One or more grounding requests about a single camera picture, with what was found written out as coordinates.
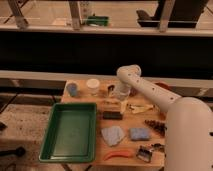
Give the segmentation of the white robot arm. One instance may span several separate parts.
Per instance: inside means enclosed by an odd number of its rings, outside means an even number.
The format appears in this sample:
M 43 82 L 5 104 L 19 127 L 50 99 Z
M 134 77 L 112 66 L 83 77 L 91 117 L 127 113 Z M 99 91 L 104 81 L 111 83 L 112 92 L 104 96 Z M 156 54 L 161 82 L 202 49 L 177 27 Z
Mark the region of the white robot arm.
M 141 77 L 138 65 L 117 69 L 119 99 L 133 87 L 166 116 L 164 171 L 213 171 L 213 111 L 194 97 L 182 97 Z

